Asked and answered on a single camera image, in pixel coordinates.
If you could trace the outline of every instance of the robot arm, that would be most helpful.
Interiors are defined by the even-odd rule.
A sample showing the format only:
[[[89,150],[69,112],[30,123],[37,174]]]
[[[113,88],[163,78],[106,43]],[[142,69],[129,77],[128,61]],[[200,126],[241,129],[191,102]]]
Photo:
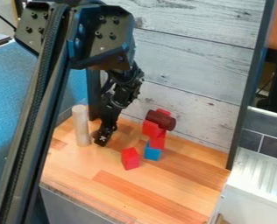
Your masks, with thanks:
[[[109,70],[107,74],[109,79],[104,85],[100,109],[102,124],[95,139],[95,143],[101,146],[105,146],[112,132],[117,130],[118,116],[122,109],[126,109],[138,98],[140,86],[144,81],[144,73],[136,62],[133,62],[129,71]],[[112,85],[115,85],[114,93],[110,92]]]
[[[76,7],[27,4],[15,39],[39,59],[0,181],[0,223],[31,223],[70,69],[89,67],[109,74],[96,143],[109,141],[121,110],[137,98],[143,81],[133,59],[133,27],[131,13],[95,1]]]

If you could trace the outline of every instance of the red block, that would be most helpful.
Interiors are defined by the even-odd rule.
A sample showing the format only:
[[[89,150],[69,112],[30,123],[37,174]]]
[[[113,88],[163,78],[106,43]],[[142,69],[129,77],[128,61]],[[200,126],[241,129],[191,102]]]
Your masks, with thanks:
[[[158,137],[150,137],[150,148],[164,150],[166,142],[166,131],[162,131]]]
[[[139,154],[134,147],[122,150],[121,155],[122,164],[127,171],[139,167]]]
[[[143,122],[143,134],[150,138],[158,137],[164,130],[159,127],[155,122],[144,120]]]
[[[171,116],[171,112],[170,111],[164,110],[162,108],[156,109],[156,112],[159,112],[159,113],[164,114],[166,116]]]

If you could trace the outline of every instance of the black cable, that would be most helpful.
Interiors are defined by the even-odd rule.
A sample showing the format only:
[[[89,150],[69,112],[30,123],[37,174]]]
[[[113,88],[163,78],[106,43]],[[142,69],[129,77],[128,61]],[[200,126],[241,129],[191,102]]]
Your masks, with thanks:
[[[264,90],[268,84],[271,83],[271,81],[273,81],[273,79],[276,77],[276,74],[273,75],[273,77],[261,88],[259,89],[259,91],[257,91],[256,95],[259,94],[262,90]]]
[[[12,23],[10,23],[7,19],[5,19],[3,16],[0,15],[0,18],[6,23],[8,24],[9,26],[11,26],[11,28],[16,31],[17,30],[17,27],[14,26]]]

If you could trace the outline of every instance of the blue cube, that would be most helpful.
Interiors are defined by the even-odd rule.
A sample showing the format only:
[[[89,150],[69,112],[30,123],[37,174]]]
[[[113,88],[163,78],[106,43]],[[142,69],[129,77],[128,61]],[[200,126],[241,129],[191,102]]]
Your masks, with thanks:
[[[148,142],[145,147],[145,158],[154,160],[154,161],[159,161],[160,156],[161,156],[161,150],[150,148],[150,142]]]

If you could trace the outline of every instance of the gray wooden wall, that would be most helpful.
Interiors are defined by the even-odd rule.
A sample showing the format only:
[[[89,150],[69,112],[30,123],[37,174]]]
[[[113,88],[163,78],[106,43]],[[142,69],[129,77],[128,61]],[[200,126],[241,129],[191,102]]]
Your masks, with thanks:
[[[9,20],[14,25],[17,25],[13,1],[0,0],[0,15]],[[0,19],[0,33],[13,36],[14,31],[10,26]]]
[[[228,151],[265,0],[107,0],[136,18],[136,59],[146,72],[124,114],[164,108],[174,133]]]

